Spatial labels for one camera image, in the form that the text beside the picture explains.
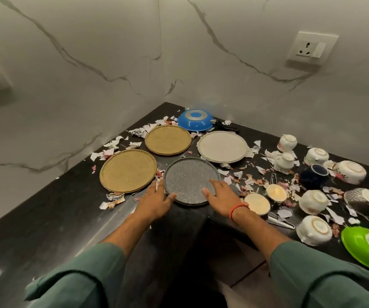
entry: red thread bracelet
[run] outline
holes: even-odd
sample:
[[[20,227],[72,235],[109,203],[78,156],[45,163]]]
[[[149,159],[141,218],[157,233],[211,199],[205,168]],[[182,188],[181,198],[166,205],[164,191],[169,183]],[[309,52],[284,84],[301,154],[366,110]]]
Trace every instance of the red thread bracelet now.
[[[236,206],[234,206],[231,210],[230,210],[230,213],[229,213],[229,218],[230,218],[230,220],[232,221],[232,222],[234,222],[234,220],[233,220],[233,217],[232,217],[232,215],[233,215],[233,211],[235,210],[235,209],[237,209],[238,207],[249,207],[249,205],[247,204],[247,203],[240,203],[240,204],[238,204],[238,205],[236,205]]]

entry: black countertop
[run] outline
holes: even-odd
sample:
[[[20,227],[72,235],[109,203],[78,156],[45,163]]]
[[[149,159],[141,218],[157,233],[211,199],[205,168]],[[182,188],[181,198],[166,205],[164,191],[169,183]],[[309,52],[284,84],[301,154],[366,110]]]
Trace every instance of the black countertop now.
[[[183,108],[163,103],[133,124],[129,130],[154,123],[164,116],[177,117],[180,114],[178,110],[182,112]],[[264,153],[265,149],[276,150],[278,137],[236,124],[231,126],[240,129],[240,135],[250,147],[254,145],[255,140],[260,139],[260,153]],[[127,134],[125,131],[121,135],[125,137]],[[132,141],[142,141],[136,137],[133,140],[130,134],[129,137]],[[197,140],[198,138],[193,140],[189,151],[197,151]],[[147,151],[145,145],[140,149]],[[300,160],[303,160],[306,152],[307,148],[303,145],[299,144],[295,148]],[[159,169],[164,170],[180,156],[155,157]],[[334,161],[344,160],[335,155],[330,155],[330,158]],[[269,163],[259,156],[255,156],[253,162],[263,168],[270,167]],[[126,196],[126,202],[113,211],[99,209],[100,203],[107,201],[107,191],[99,181],[103,163],[104,161],[98,160],[93,163],[88,156],[0,219],[0,307],[27,307],[29,303],[23,302],[22,299],[24,288],[32,279],[99,242],[135,209],[137,203],[133,198],[141,196],[144,191],[134,197]],[[97,165],[97,170],[95,174],[91,174],[94,164]],[[238,171],[238,167],[245,164],[246,160],[241,160],[232,166]],[[369,166],[364,167],[367,170],[367,178],[361,186],[369,188]],[[262,177],[252,166],[247,168],[244,174],[246,173],[251,173],[254,178]],[[287,178],[282,174],[278,174],[278,177]],[[342,190],[354,188],[353,185],[337,179],[330,181],[329,186]],[[331,208],[337,214],[349,217],[342,203],[334,203]],[[295,208],[290,221],[297,225],[302,217],[299,209]],[[360,220],[362,226],[369,228],[367,220],[363,217]],[[244,243],[253,246],[241,229],[215,213],[211,207],[189,209],[173,205],[165,217],[156,221],[152,228],[144,233],[134,249],[126,267],[119,306],[157,307],[206,221],[214,222]],[[295,231],[277,228],[298,240]],[[356,263],[336,238],[317,249]]]

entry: green shirt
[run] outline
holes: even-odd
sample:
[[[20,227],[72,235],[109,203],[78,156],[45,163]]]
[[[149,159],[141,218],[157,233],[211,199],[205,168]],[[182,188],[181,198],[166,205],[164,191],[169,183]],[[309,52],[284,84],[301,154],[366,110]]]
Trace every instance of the green shirt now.
[[[100,243],[26,287],[32,308],[113,308],[123,281],[126,257],[112,243]],[[299,242],[280,244],[270,272],[290,307],[369,307],[369,271]]]

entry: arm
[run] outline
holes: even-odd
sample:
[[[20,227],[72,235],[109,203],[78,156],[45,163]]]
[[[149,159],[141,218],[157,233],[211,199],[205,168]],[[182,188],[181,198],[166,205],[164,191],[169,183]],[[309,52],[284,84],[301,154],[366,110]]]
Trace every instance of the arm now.
[[[211,183],[216,191],[216,196],[213,196],[207,188],[203,188],[203,195],[217,212],[228,217],[231,209],[242,201],[226,182],[211,180]],[[263,253],[268,263],[270,262],[271,253],[279,244],[291,241],[290,238],[281,234],[247,207],[238,207],[233,211],[232,217],[235,223],[247,233],[256,247]]]
[[[102,242],[26,287],[25,300],[34,308],[114,307],[123,282],[127,258],[151,222],[170,208],[175,194],[165,199],[164,181],[154,181],[134,213]]]

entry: marble wall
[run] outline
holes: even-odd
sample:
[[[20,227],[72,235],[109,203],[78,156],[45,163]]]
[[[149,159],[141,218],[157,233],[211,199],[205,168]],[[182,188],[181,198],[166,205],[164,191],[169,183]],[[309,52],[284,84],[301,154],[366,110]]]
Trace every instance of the marble wall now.
[[[369,165],[369,0],[159,0],[166,100]],[[338,34],[314,72],[298,31]]]
[[[0,217],[164,101],[161,54],[158,0],[0,0]]]

